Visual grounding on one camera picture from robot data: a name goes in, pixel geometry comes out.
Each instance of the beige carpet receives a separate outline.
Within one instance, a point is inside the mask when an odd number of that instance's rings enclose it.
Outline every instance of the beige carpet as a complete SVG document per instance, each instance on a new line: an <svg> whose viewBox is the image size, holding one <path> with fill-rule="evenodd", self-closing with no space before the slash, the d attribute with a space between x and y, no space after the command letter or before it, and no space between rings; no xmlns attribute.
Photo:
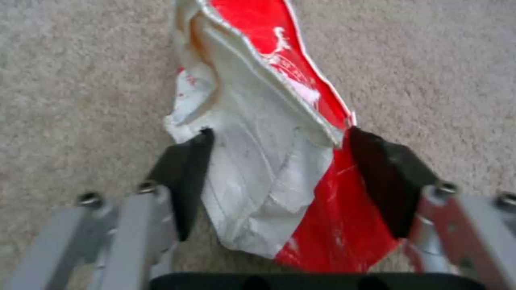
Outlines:
<svg viewBox="0 0 516 290"><path fill-rule="evenodd" d="M409 145L469 194L516 189L515 1L294 4L363 128ZM169 7L0 0L0 284L54 211L87 189L120 201L171 142ZM281 269L222 249L205 213L181 248L179 270ZM400 254L377 267L406 268Z"/></svg>

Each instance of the screw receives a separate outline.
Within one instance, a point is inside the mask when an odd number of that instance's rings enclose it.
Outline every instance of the screw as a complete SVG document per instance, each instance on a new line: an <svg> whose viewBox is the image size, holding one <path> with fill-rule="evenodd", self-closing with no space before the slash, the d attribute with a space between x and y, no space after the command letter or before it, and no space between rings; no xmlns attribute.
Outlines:
<svg viewBox="0 0 516 290"><path fill-rule="evenodd" d="M101 195L98 192L90 191L80 195L77 198L77 205L89 208L99 208L104 204Z"/></svg>
<svg viewBox="0 0 516 290"><path fill-rule="evenodd" d="M448 181L439 180L436 183L436 194L442 197L451 196L457 193L457 186Z"/></svg>
<svg viewBox="0 0 516 290"><path fill-rule="evenodd" d="M138 194L150 194L156 192L157 183L154 180L147 180L138 186Z"/></svg>
<svg viewBox="0 0 516 290"><path fill-rule="evenodd" d="M503 210L516 212L516 195L509 191L500 191L496 197L496 205Z"/></svg>

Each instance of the red plastic wrapper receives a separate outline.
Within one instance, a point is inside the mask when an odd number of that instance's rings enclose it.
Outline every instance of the red plastic wrapper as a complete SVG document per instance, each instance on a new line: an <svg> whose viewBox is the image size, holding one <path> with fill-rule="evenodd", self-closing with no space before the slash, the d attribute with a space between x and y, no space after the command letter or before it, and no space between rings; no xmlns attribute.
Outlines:
<svg viewBox="0 0 516 290"><path fill-rule="evenodd" d="M368 270L395 248L398 242L391 237L379 211L368 197L351 155L346 132L350 126L355 125L354 113L346 107L342 98L308 56L292 5L284 0L211 0L208 3L198 1L198 4L205 10L201 9L196 13L209 14L206 7L216 10L217 16L223 19L226 26L229 24L231 29L236 29L247 37L264 62L281 75L290 88L315 108L329 124L343 133L341 146L330 150L331 162L328 162L324 173L311 189L313 200L295 222L293 233L272 231L274 235L288 235L279 239L284 241L283 244L272 243L270 253L266 254L230 243L223 244L308 271ZM188 67L180 73L179 96L196 90L191 81L196 78L193 75L195 74L190 74ZM181 85L181 79L190 81ZM178 128L176 126L169 131L174 136L177 135ZM217 227L217 217L213 214L210 217ZM227 230L217 231L219 237L226 232Z"/></svg>

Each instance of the wrinkled plastic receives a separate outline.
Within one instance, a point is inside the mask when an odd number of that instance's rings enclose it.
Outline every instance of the wrinkled plastic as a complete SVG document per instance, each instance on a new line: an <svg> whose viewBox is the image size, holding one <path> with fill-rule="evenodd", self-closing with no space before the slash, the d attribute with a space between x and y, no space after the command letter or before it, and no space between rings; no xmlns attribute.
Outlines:
<svg viewBox="0 0 516 290"><path fill-rule="evenodd" d="M203 202L221 242L312 271L365 271L396 245L343 134L354 114L306 54L282 0L176 1L185 68L165 118L216 144Z"/></svg>

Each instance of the white plastic wrapper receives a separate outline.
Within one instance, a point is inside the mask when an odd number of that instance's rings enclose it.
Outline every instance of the white plastic wrapper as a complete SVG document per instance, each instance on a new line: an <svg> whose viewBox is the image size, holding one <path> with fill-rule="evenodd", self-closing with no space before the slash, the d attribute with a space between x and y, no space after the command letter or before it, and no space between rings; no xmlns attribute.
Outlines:
<svg viewBox="0 0 516 290"><path fill-rule="evenodd" d="M214 130L202 197L209 217L226 247L273 259L343 134L313 107L316 92L270 67L204 1L177 0L172 33L184 70L165 127L177 142Z"/></svg>

